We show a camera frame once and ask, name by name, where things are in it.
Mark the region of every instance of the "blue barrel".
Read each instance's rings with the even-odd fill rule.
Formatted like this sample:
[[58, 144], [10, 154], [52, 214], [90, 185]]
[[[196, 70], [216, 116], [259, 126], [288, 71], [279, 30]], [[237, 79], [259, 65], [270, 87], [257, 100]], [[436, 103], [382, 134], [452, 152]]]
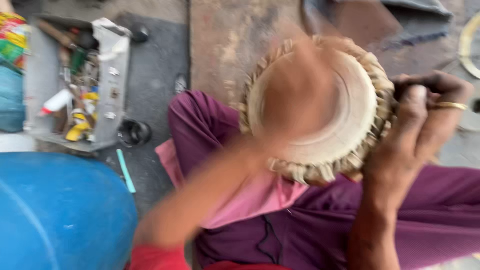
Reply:
[[137, 213], [104, 164], [58, 153], [0, 153], [0, 268], [121, 270]]

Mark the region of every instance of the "tabla drum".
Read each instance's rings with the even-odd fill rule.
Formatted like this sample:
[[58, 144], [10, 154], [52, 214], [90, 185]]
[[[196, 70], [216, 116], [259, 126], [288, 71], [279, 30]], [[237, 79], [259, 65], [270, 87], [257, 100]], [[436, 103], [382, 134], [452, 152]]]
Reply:
[[[331, 67], [338, 90], [336, 111], [326, 127], [290, 142], [288, 160], [272, 158], [270, 169], [303, 184], [323, 185], [338, 173], [359, 180], [364, 159], [391, 125], [394, 85], [377, 58], [351, 39], [313, 36], [312, 42], [319, 50], [333, 48], [338, 59]], [[249, 76], [238, 105], [243, 133], [261, 132], [264, 90], [275, 76], [273, 67], [291, 57], [292, 47], [292, 40], [286, 40], [261, 58]]]

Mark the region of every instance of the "blurred hand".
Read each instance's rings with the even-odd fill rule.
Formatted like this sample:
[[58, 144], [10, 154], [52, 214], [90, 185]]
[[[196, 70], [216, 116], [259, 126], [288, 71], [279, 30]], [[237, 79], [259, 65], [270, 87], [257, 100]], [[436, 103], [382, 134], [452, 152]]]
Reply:
[[330, 120], [336, 92], [327, 51], [318, 50], [303, 35], [294, 43], [290, 59], [277, 60], [275, 76], [265, 89], [263, 125], [267, 134], [281, 133], [293, 139], [319, 130]]
[[398, 210], [424, 163], [453, 134], [462, 110], [434, 108], [439, 101], [464, 103], [472, 84], [435, 71], [393, 78], [400, 105], [397, 121], [364, 166], [364, 199]]

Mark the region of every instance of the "teal stick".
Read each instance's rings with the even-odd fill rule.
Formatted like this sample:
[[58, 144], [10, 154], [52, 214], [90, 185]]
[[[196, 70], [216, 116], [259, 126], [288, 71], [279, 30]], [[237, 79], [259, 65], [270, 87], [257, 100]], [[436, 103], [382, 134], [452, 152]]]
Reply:
[[123, 158], [123, 151], [121, 149], [117, 149], [117, 156], [119, 157], [121, 171], [123, 173], [123, 176], [125, 177], [125, 183], [127, 184], [128, 190], [130, 191], [130, 193], [137, 192], [135, 190], [135, 186], [133, 186], [130, 174], [128, 173], [127, 164], [125, 164], [125, 159]]

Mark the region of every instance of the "plastic bottle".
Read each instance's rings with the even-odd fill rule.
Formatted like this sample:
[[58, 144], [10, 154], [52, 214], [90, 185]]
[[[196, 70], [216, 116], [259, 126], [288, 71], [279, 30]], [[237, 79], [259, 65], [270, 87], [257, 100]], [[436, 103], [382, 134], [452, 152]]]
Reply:
[[70, 92], [70, 90], [63, 89], [43, 103], [43, 107], [39, 115], [44, 116], [54, 111], [59, 111], [65, 107], [68, 102], [71, 102], [72, 99], [73, 94]]

